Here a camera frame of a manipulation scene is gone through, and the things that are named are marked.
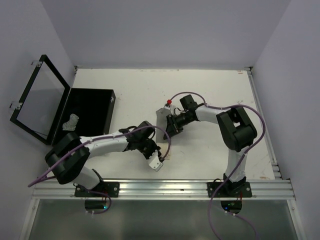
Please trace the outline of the grey and cream sock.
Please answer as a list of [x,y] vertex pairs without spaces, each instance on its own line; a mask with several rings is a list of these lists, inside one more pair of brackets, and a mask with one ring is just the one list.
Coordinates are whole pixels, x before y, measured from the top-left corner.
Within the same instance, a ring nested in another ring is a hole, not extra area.
[[160,157],[161,163],[164,160],[170,159],[171,153],[171,139],[167,139],[167,116],[172,113],[171,107],[165,105],[156,111],[156,131],[155,131],[155,142],[160,147]]

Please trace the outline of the grey striped underwear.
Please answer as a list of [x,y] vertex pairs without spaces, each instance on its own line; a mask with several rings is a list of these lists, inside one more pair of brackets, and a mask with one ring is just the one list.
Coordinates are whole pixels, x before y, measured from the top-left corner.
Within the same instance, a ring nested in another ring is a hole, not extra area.
[[76,114],[72,113],[69,116],[69,120],[62,124],[62,130],[74,132],[76,130],[78,121],[79,121],[79,117]]

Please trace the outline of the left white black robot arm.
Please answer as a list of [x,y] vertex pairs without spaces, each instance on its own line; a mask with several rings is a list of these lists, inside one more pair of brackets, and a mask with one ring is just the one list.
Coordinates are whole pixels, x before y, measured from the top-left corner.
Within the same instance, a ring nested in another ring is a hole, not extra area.
[[65,135],[45,156],[49,167],[57,163],[64,155],[79,147],[68,155],[53,170],[59,184],[77,184],[80,190],[87,190],[92,196],[107,193],[102,177],[94,169],[85,167],[87,160],[109,153],[139,151],[155,171],[163,166],[161,148],[150,138],[155,128],[148,121],[136,127],[120,129],[112,134],[96,137],[79,137],[71,132]]

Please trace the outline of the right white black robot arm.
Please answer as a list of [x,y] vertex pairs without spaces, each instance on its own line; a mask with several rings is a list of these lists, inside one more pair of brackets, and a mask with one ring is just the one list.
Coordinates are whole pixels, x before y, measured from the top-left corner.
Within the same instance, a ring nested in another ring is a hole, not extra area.
[[223,180],[207,183],[209,197],[236,197],[246,186],[245,166],[247,151],[258,136],[257,130],[241,105],[218,109],[206,103],[198,104],[192,95],[180,99],[183,111],[174,113],[172,100],[157,110],[157,125],[164,127],[167,135],[162,142],[183,132],[184,126],[192,122],[217,124],[224,144],[228,148],[227,168]]

